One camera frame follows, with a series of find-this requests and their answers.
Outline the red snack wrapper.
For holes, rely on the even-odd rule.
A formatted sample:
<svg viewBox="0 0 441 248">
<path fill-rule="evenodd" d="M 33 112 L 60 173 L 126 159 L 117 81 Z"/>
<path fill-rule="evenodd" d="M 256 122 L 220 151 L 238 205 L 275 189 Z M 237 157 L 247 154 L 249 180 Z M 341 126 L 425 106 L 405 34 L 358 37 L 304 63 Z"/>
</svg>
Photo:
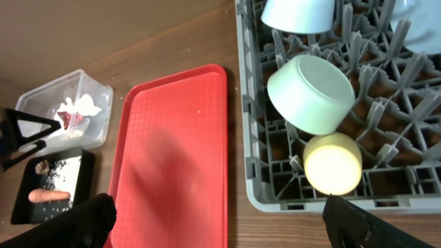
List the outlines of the red snack wrapper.
<svg viewBox="0 0 441 248">
<path fill-rule="evenodd" d="M 67 130 L 71 123 L 77 125 L 83 121 L 83 116 L 81 114 L 77 114 L 75 118 L 73 118 L 72 114 L 69 112 L 57 112 L 57 114 L 63 122 L 64 130 Z"/>
</svg>

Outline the white rice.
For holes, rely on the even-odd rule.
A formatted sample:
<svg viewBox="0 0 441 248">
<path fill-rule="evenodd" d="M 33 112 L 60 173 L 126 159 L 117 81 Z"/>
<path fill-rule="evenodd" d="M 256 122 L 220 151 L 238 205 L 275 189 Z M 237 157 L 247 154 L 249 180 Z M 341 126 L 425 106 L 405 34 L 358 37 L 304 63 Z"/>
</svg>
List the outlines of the white rice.
<svg viewBox="0 0 441 248">
<path fill-rule="evenodd" d="M 57 206 L 52 209 L 53 211 L 65 212 L 72 208 L 81 160 L 82 158 L 80 156 L 64 158 L 54 162 L 47 160 L 50 163 L 49 174 L 39 175 L 36 173 L 37 176 L 42 176 L 43 179 L 43 185 L 38 186 L 37 189 L 58 190 L 70 192 L 71 194 L 69 199 L 44 202 L 47 204 L 57 204 Z"/>
</svg>

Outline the light blue rice bowl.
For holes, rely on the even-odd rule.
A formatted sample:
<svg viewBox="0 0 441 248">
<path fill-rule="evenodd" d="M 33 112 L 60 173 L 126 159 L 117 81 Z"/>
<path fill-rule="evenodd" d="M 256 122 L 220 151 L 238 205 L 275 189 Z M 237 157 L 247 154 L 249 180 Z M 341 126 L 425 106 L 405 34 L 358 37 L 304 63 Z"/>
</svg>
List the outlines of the light blue rice bowl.
<svg viewBox="0 0 441 248">
<path fill-rule="evenodd" d="M 277 30 L 317 34 L 329 31 L 335 0 L 267 0 L 261 20 Z"/>
</svg>

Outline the green bowl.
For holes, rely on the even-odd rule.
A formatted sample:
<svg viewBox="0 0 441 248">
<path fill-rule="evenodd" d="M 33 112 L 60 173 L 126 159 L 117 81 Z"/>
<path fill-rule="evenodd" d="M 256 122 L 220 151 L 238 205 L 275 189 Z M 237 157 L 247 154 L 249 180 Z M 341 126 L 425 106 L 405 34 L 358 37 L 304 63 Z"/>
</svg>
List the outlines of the green bowl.
<svg viewBox="0 0 441 248">
<path fill-rule="evenodd" d="M 313 55 L 295 56 L 268 79 L 271 103 L 294 127 L 314 134 L 336 131 L 355 103 L 345 74 Z"/>
</svg>

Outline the white napkin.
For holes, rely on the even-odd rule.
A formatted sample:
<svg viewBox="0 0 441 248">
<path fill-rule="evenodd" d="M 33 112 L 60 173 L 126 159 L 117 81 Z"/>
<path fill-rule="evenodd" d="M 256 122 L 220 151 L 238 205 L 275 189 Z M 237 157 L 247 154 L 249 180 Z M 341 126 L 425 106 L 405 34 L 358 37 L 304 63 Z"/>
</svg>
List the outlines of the white napkin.
<svg viewBox="0 0 441 248">
<path fill-rule="evenodd" d="M 70 97 L 67 97 L 65 102 L 60 105 L 54 115 L 54 120 L 61 124 L 61 129 L 51 134 L 50 138 L 59 136 L 67 136 L 69 138 L 81 137 L 90 124 L 90 118 L 99 114 L 101 110 L 101 108 L 94 104 L 94 101 L 89 94 L 84 94 L 75 103 L 72 102 Z M 63 122 L 61 118 L 58 117 L 57 112 L 69 112 L 72 114 L 73 118 L 75 118 L 77 114 L 81 114 L 83 116 L 83 121 L 77 125 L 71 123 L 69 128 L 64 130 Z"/>
</svg>

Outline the light blue plate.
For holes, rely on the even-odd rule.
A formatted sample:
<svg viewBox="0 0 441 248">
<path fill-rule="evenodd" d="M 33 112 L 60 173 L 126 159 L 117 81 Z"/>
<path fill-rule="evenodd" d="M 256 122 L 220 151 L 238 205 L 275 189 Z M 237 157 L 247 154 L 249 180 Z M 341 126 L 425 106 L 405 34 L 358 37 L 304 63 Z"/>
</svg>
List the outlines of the light blue plate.
<svg viewBox="0 0 441 248">
<path fill-rule="evenodd" d="M 428 55 L 440 53 L 440 0 L 396 0 L 391 20 L 394 32 L 401 19 L 411 22 L 404 40 L 406 49 Z"/>
</svg>

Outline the brown food ball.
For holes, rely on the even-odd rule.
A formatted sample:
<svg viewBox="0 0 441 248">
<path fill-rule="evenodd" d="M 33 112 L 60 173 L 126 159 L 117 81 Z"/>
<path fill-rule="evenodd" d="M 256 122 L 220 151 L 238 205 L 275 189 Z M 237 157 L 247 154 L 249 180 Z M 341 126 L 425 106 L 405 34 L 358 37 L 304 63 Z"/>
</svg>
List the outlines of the brown food ball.
<svg viewBox="0 0 441 248">
<path fill-rule="evenodd" d="M 37 163 L 35 172 L 39 175 L 48 175 L 50 172 L 50 163 L 47 160 Z"/>
</svg>

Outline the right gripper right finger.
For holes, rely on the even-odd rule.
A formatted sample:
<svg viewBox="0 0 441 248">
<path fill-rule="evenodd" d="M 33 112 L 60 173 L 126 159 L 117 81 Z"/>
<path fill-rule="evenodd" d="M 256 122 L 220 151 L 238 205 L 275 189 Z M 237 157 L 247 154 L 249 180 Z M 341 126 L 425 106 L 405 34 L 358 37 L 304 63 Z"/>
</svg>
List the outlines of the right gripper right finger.
<svg viewBox="0 0 441 248">
<path fill-rule="evenodd" d="M 339 196 L 327 197 L 322 219 L 333 248 L 430 247 Z"/>
</svg>

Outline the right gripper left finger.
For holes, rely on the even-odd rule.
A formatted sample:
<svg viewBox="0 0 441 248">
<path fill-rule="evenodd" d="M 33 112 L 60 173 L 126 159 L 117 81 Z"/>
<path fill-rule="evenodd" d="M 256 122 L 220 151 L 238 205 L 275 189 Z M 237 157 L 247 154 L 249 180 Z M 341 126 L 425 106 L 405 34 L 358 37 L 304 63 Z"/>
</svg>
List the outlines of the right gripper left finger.
<svg viewBox="0 0 441 248">
<path fill-rule="evenodd" d="M 102 248 L 115 222 L 114 199 L 102 193 L 2 242 L 1 248 Z"/>
</svg>

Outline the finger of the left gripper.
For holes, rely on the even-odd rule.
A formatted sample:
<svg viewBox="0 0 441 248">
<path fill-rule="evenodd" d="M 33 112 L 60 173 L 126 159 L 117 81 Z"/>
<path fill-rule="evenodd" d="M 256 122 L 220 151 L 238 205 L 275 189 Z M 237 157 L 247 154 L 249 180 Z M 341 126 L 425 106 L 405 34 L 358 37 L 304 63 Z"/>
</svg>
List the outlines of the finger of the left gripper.
<svg viewBox="0 0 441 248">
<path fill-rule="evenodd" d="M 6 171 L 7 169 L 10 169 L 11 167 L 15 166 L 17 163 L 20 163 L 21 161 L 25 160 L 26 158 L 30 157 L 33 154 L 36 154 L 38 151 L 46 147 L 45 141 L 37 141 L 34 145 L 35 145 L 34 148 L 19 155 L 16 158 L 10 158 L 10 155 L 2 154 L 1 171 Z"/>
<path fill-rule="evenodd" d="M 1 155 L 38 149 L 39 141 L 60 129 L 56 120 L 2 107 Z"/>
</svg>

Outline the orange carrot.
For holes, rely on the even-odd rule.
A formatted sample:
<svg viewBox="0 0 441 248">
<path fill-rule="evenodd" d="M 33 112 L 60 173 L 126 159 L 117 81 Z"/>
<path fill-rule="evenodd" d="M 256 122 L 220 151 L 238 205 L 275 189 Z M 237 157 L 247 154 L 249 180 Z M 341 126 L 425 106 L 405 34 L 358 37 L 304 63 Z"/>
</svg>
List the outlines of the orange carrot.
<svg viewBox="0 0 441 248">
<path fill-rule="evenodd" d="M 47 189 L 34 189 L 28 194 L 28 200 L 31 203 L 52 202 L 55 200 L 69 199 L 70 197 L 70 192 Z"/>
</svg>

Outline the yellow cup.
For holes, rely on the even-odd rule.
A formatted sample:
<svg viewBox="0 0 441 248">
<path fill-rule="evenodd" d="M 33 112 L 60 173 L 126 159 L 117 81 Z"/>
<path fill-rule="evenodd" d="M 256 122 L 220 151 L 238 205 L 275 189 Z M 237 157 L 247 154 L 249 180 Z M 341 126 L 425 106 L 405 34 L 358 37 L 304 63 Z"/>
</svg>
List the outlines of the yellow cup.
<svg viewBox="0 0 441 248">
<path fill-rule="evenodd" d="M 303 152 L 303 165 L 311 186 L 326 195 L 348 194 L 362 177 L 360 148 L 339 132 L 310 139 Z"/>
</svg>

